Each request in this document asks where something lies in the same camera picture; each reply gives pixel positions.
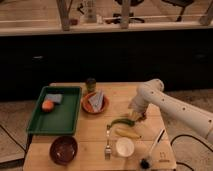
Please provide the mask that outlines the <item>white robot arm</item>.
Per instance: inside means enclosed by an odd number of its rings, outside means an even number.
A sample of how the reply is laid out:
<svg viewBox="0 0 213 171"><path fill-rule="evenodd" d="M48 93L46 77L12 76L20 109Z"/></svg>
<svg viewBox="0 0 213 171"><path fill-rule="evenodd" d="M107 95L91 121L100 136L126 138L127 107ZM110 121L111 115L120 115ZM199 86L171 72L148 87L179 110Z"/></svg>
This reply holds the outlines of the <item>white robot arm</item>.
<svg viewBox="0 0 213 171"><path fill-rule="evenodd" d="M142 82L129 107L138 113L145 113L149 104L154 104L213 144L213 113L168 96L163 91L164 83L160 79Z"/></svg>

